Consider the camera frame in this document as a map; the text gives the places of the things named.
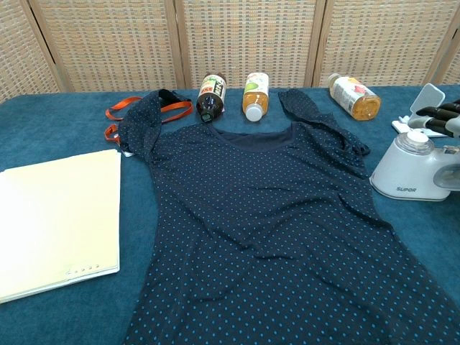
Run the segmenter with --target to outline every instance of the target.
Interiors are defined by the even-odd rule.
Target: white lid
[[[338,73],[332,73],[332,74],[328,77],[328,85],[331,83],[332,79],[334,79],[335,77],[341,77],[341,75],[338,74]]]
[[[253,103],[246,107],[245,114],[248,120],[255,122],[262,118],[264,112],[259,104]]]
[[[446,97],[446,94],[435,87],[433,84],[426,84],[422,91],[418,94],[417,98],[410,106],[412,116],[416,116],[415,113],[426,106],[440,106]]]
[[[408,139],[415,145],[422,145],[428,141],[426,134],[419,131],[409,131]]]

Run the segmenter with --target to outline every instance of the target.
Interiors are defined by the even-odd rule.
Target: blue table
[[[460,97],[460,86],[441,86],[446,100]],[[322,88],[303,89],[323,112],[367,144],[369,174],[396,135],[390,122],[409,114],[419,87],[376,87],[382,108],[376,119],[354,121]],[[230,132],[273,132],[290,120],[270,91],[269,113],[260,123],[244,118],[242,90],[228,90],[226,112],[215,126]],[[196,100],[197,90],[181,91]],[[87,152],[107,150],[104,116],[110,105],[147,92],[59,93],[19,96],[0,105],[0,171]],[[165,132],[198,122],[196,114],[164,125]],[[434,139],[437,146],[457,144]],[[375,206],[395,227],[410,251],[460,306],[460,193],[441,203],[396,201],[374,192]],[[0,305],[0,344],[119,344],[126,331],[150,261],[157,224],[154,185],[147,166],[136,157],[122,158],[120,205],[121,270],[93,280]]]

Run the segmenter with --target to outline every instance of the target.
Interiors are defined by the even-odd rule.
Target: orange juice bottle
[[[362,85],[356,78],[331,74],[328,78],[329,93],[348,114],[359,121],[376,117],[382,100]]]
[[[250,121],[259,121],[268,109],[268,75],[251,73],[247,76],[243,95],[243,112]]]

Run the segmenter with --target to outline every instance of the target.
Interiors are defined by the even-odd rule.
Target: shirt neckline
[[[247,152],[267,152],[267,151],[272,151],[279,149],[281,147],[286,147],[289,144],[292,144],[295,140],[295,137],[297,135],[297,126],[295,125],[295,122],[291,122],[290,126],[280,132],[268,132],[268,133],[235,133],[235,132],[227,132],[222,129],[217,129],[216,127],[213,126],[212,123],[206,124],[206,127],[208,128],[209,132],[218,140],[223,142],[224,144],[235,147],[238,150],[241,151],[247,151]],[[223,137],[222,134],[235,134],[235,135],[242,135],[242,136],[251,136],[251,137],[270,137],[270,136],[276,136],[277,134],[281,135],[288,135],[289,139],[287,141],[284,141],[282,143],[273,143],[273,144],[268,144],[266,147],[259,149],[259,148],[253,148],[253,147],[248,147],[248,146],[242,146],[242,145],[237,145],[231,142],[230,140],[226,139]]]

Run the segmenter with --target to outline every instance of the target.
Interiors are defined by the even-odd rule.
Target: white folder
[[[119,271],[115,149],[0,173],[0,303]]]

